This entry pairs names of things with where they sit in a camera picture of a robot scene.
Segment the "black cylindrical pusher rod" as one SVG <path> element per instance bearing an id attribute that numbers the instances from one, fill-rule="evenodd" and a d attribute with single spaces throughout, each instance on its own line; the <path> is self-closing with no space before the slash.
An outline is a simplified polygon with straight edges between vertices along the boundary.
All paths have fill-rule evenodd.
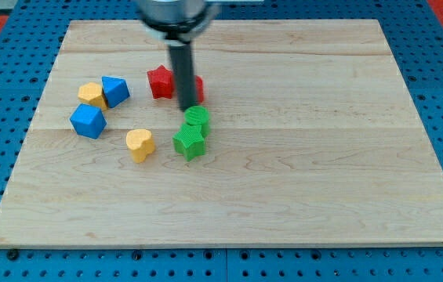
<path id="1" fill-rule="evenodd" d="M 181 111 L 198 104 L 191 43 L 168 47 L 177 100 Z"/>

